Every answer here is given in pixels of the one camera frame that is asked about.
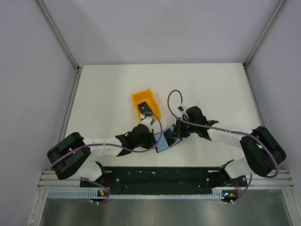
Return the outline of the yellow plastic bin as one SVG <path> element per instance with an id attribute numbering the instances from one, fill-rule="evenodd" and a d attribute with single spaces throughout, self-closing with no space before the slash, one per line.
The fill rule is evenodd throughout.
<path id="1" fill-rule="evenodd" d="M 159 105 L 151 89 L 146 89 L 131 95 L 139 121 L 142 121 L 141 115 L 146 112 L 152 112 L 161 119 Z"/>

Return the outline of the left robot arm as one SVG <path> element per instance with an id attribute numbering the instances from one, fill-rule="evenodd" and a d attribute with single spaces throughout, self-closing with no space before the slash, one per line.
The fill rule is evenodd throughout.
<path id="1" fill-rule="evenodd" d="M 84 138 L 80 133 L 73 132 L 50 149 L 47 157 L 59 180 L 72 176 L 87 178 L 100 187 L 107 180 L 100 163 L 103 156 L 122 157 L 138 152 L 137 148 L 146 152 L 155 148 L 160 139 L 145 124 L 138 124 L 130 132 L 105 139 Z"/>

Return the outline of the black credit card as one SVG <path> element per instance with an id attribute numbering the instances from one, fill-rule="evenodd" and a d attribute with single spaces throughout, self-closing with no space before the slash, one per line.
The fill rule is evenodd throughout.
<path id="1" fill-rule="evenodd" d="M 176 144 L 180 143 L 182 141 L 182 139 L 178 139 L 178 138 L 170 138 L 170 134 L 171 134 L 172 129 L 166 129 L 163 132 L 163 146 L 164 148 L 170 148 L 175 146 Z"/>

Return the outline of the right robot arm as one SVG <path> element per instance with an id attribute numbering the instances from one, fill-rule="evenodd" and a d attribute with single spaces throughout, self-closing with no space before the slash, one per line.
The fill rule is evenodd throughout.
<path id="1" fill-rule="evenodd" d="M 231 186 L 237 178 L 256 174 L 260 177 L 275 178 L 279 164 L 286 159 L 286 153 L 266 127 L 238 130 L 227 128 L 218 121 L 207 120 L 197 106 L 179 106 L 182 117 L 177 118 L 172 137 L 187 138 L 195 133 L 200 138 L 221 142 L 239 148 L 244 157 L 231 160 L 222 166 L 220 182 Z"/>

